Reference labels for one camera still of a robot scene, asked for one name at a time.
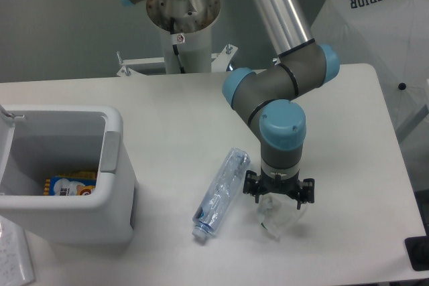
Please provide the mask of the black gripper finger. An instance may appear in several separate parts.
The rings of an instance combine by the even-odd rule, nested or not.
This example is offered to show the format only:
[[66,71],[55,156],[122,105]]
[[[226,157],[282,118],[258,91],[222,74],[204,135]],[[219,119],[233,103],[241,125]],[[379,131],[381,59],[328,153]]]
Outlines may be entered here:
[[297,209],[300,209],[302,204],[314,203],[314,185],[313,178],[304,179],[303,181],[296,180],[292,189],[289,191],[289,197],[297,201]]
[[245,173],[243,193],[253,196],[255,202],[259,203],[260,196],[264,195],[264,188],[262,177],[254,171],[247,170]]

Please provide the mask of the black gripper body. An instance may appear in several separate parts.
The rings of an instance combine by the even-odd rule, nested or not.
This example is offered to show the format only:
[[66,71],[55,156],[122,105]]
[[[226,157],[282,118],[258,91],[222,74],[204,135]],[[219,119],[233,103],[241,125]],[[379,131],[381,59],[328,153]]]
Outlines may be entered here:
[[258,181],[258,193],[261,195],[268,193],[283,194],[291,199],[297,199],[300,193],[298,178],[299,172],[288,179],[282,179],[280,176],[272,178],[265,172],[261,172],[261,178]]

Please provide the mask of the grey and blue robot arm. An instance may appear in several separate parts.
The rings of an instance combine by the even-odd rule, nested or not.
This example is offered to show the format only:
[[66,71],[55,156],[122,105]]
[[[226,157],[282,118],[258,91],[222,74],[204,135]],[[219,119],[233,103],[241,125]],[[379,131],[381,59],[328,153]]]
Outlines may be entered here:
[[[163,41],[166,72],[209,72],[211,43],[203,35],[220,12],[220,0],[121,0],[145,2]],[[248,171],[243,191],[254,198],[283,194],[299,204],[314,202],[314,180],[299,180],[306,116],[296,99],[339,73],[333,49],[317,44],[297,0],[254,0],[277,54],[263,72],[232,71],[223,95],[261,145],[261,171]]]

